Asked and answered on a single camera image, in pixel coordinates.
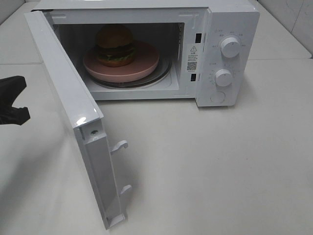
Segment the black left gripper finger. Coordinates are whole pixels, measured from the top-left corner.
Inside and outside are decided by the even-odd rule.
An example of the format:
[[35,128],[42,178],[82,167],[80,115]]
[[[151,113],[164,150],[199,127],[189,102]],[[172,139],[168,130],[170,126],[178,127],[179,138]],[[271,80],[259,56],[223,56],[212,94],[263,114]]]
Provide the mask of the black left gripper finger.
[[15,108],[8,106],[0,107],[0,124],[15,124],[23,125],[30,119],[30,114],[27,107]]
[[0,80],[0,108],[11,108],[16,98],[26,88],[23,76],[16,75]]

